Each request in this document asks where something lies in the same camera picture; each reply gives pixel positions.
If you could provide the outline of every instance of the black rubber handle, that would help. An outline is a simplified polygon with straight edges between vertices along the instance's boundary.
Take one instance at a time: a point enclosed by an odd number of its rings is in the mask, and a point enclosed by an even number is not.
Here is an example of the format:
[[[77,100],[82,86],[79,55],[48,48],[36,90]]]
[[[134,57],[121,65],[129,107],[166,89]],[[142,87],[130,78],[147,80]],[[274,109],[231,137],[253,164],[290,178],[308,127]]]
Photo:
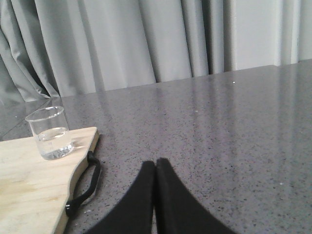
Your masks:
[[[100,164],[99,160],[94,157],[92,151],[88,152],[87,160],[88,160],[89,166],[93,165],[93,164],[96,166],[95,169],[94,169],[93,175],[92,175],[90,187],[88,188],[88,190],[85,193],[83,193],[82,195],[80,195],[80,196],[76,197],[75,199],[73,199],[71,201],[68,201],[66,203],[65,210],[66,210],[66,214],[67,214],[68,217],[72,217],[72,216],[75,215],[75,213],[79,209],[79,206],[89,196],[92,195],[92,193],[94,192],[94,190],[97,187],[99,174],[101,172],[101,164]]]

